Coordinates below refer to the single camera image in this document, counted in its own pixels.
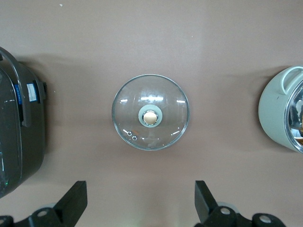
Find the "mint green handle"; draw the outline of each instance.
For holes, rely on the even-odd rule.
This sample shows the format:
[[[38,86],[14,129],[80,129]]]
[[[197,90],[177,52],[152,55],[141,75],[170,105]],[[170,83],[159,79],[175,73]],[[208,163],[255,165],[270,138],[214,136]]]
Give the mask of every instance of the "mint green handle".
[[[293,75],[290,72],[296,69],[301,69],[297,75]],[[290,88],[294,85],[297,85],[300,81],[303,80],[303,67],[302,66],[293,66],[282,72],[282,77],[279,82],[279,93],[282,95],[287,95]]]

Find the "mint green appliance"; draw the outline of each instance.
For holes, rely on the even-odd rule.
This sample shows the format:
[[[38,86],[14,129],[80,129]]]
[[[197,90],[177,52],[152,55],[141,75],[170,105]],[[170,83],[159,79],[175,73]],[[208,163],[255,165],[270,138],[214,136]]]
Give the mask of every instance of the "mint green appliance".
[[[268,83],[258,114],[272,140],[303,153],[303,66],[287,68]]]

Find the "lid knob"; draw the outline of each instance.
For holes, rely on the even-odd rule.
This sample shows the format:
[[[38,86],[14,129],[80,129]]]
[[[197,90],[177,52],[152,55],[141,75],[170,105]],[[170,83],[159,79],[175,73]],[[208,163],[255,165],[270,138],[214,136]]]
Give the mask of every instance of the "lid knob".
[[[149,110],[143,114],[143,121],[148,125],[155,124],[157,122],[157,120],[158,120],[158,116],[152,110]]]

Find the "metal rim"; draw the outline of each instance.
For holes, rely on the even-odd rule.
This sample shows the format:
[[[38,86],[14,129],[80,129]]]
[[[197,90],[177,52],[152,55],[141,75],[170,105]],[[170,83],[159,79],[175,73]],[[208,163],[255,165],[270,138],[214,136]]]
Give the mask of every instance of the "metal rim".
[[[294,148],[300,153],[303,153],[303,146],[294,138],[294,136],[292,135],[292,133],[290,131],[289,112],[290,112],[291,104],[292,104],[295,96],[302,89],[302,87],[303,87],[303,81],[301,81],[295,87],[295,89],[292,91],[291,95],[289,96],[289,98],[287,100],[286,108],[284,111],[284,130],[286,132],[287,138],[291,142],[291,144],[294,146]]]
[[[187,105],[187,119],[186,119],[186,123],[184,125],[184,128],[182,129],[182,131],[180,132],[180,134],[173,140],[171,141],[169,144],[163,146],[163,147],[160,147],[160,148],[142,148],[142,147],[139,147],[135,144],[132,144],[130,143],[128,140],[125,139],[125,137],[123,136],[123,134],[121,133],[121,131],[119,130],[116,122],[115,122],[115,107],[116,107],[116,99],[117,97],[119,96],[119,94],[121,93],[121,91],[123,90],[123,88],[129,84],[130,82],[134,81],[135,79],[137,78],[141,78],[141,77],[146,77],[146,76],[156,76],[156,77],[160,77],[160,78],[163,78],[163,79],[166,79],[168,81],[170,81],[171,83],[173,83],[178,89],[179,91],[182,93],[182,95],[184,96],[185,98],[185,102],[186,102],[186,105]],[[169,79],[168,77],[165,77],[165,76],[161,76],[161,75],[157,75],[157,74],[143,74],[143,75],[140,75],[140,76],[136,76],[132,79],[130,79],[129,81],[127,81],[120,89],[119,91],[116,93],[115,95],[115,98],[114,98],[114,101],[113,101],[113,104],[112,104],[112,121],[113,121],[113,124],[114,124],[114,127],[116,129],[116,131],[118,132],[119,136],[125,141],[127,142],[129,145],[131,145],[132,147],[135,147],[137,149],[140,149],[140,150],[146,150],[146,151],[153,151],[153,150],[162,150],[162,149],[165,149],[165,148],[168,148],[170,147],[171,145],[173,145],[175,142],[177,142],[180,137],[184,134],[187,126],[188,126],[188,123],[189,123],[189,119],[190,119],[190,111],[189,111],[189,102],[188,102],[188,98],[187,96],[185,95],[185,93],[183,92],[183,90],[181,89],[181,87],[173,80]]]

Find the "metal inner pot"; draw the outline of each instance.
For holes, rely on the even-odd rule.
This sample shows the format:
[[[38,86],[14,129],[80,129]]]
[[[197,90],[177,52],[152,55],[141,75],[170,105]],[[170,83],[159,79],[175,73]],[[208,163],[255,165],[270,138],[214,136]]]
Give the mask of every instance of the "metal inner pot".
[[[303,109],[301,110],[298,116],[298,122],[294,122],[295,114],[293,112],[294,106],[297,106],[297,103],[302,101],[303,106],[303,81],[301,81],[298,86],[291,93],[284,112],[284,128],[287,134],[287,137],[291,144],[301,153],[303,153],[303,128],[302,128],[302,114]],[[296,136],[295,133],[299,133],[299,127],[302,129],[302,135]]]

